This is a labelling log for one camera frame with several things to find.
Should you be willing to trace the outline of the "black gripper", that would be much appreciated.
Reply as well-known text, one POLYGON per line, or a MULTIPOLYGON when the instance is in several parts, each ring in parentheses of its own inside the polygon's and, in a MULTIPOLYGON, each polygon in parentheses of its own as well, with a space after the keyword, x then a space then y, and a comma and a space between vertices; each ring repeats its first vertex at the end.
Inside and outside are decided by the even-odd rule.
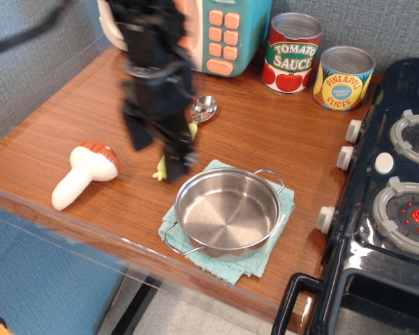
POLYGON ((198 162, 184 110, 193 98, 192 71, 187 64, 164 68, 126 65, 123 82, 124 121, 133 148, 140 151, 158 138, 165 144, 167 182, 186 175, 198 162))

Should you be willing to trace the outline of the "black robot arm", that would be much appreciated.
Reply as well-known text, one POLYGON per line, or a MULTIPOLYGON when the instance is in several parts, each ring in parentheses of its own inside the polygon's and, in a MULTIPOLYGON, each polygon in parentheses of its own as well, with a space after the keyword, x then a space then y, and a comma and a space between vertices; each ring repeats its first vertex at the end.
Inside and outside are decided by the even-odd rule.
POLYGON ((184 15, 173 1, 110 1, 128 50, 123 83, 124 120, 136 150, 155 138, 164 143, 168 182, 187 174, 195 161, 184 112, 194 97, 193 62, 179 45, 184 15))

